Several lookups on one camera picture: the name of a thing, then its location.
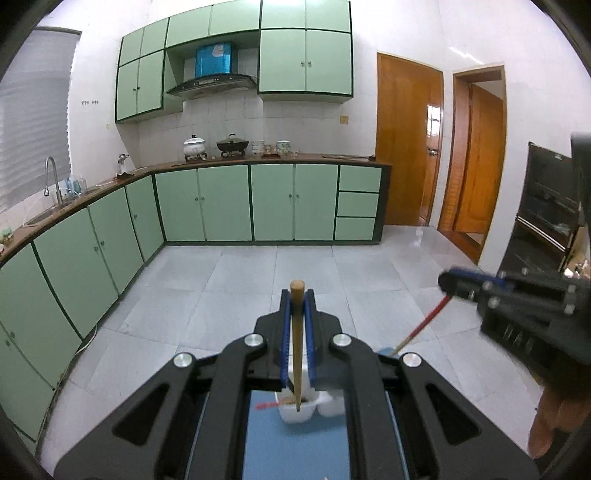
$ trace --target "tile floor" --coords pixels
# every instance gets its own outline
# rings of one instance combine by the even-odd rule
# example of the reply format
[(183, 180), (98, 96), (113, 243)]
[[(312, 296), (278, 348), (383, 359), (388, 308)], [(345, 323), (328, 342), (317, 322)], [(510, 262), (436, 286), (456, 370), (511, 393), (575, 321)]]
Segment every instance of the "tile floor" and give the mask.
[[(385, 228), (380, 245), (166, 247), (80, 355), (51, 415), (41, 463), (57, 461), (180, 351), (219, 352), (279, 306), (294, 278), (319, 310), (374, 350), (396, 345), (441, 299), (437, 276), (475, 268), (432, 228)], [(423, 356), (525, 449), (541, 388), (480, 334), (474, 305), (453, 300), (406, 350)]]

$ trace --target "door frame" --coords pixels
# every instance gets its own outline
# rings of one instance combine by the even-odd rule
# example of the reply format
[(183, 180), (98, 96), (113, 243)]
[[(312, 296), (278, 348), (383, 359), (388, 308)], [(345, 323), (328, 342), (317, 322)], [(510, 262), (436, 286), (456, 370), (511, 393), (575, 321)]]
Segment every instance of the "door frame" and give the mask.
[[(470, 104), (470, 84), (476, 82), (490, 82), (501, 80), (504, 89), (503, 98), (503, 125), (501, 156), (503, 165), (505, 163), (505, 149), (507, 139), (507, 101), (506, 101), (506, 80), (505, 67), (503, 65), (472, 69), (464, 72), (458, 72), (453, 75), (453, 130), (452, 130), (452, 150), (449, 161), (449, 172), (447, 174), (447, 183), (445, 195), (443, 197), (443, 206), (439, 225), (437, 229), (446, 236), (454, 245), (464, 252), (475, 264), (478, 263), (480, 255), (488, 232), (491, 228), (492, 218), (488, 221), (482, 244), (478, 244), (468, 235), (455, 231), (456, 218), (460, 210), (460, 203), (463, 194), (464, 179), (466, 175), (467, 156), (470, 142), (470, 126), (472, 116), (472, 106)], [(495, 194), (495, 207), (499, 196), (501, 182)]]

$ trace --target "black pot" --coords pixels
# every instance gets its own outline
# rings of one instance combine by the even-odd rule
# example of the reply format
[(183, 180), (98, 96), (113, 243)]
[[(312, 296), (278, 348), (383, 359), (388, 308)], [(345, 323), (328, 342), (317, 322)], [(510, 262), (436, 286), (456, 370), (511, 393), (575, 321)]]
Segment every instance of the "black pot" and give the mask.
[(248, 146), (248, 140), (237, 138), (235, 134), (229, 134), (228, 138), (216, 142), (220, 152), (231, 153), (231, 152), (244, 152)]

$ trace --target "human hand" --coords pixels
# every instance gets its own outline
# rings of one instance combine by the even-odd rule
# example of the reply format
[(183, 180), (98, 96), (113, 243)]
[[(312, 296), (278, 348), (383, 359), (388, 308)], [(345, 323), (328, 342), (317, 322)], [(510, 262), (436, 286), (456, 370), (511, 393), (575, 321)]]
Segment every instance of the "human hand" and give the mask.
[(590, 411), (591, 397), (570, 400), (546, 387), (530, 430), (528, 449), (531, 457), (539, 458), (550, 450), (554, 429), (571, 432), (583, 424)]

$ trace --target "pot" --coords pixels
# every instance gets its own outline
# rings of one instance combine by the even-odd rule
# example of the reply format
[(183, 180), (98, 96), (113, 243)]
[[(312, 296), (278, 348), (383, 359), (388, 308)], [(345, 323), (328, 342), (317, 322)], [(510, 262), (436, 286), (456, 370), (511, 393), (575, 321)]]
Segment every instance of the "pot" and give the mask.
[(222, 153), (241, 152), (244, 155), (247, 146), (248, 140), (238, 138), (235, 134), (229, 134), (228, 138), (217, 142), (217, 147)]
[(183, 143), (183, 153), (185, 160), (207, 157), (207, 153), (205, 152), (205, 140), (195, 135), (191, 135), (191, 138)]

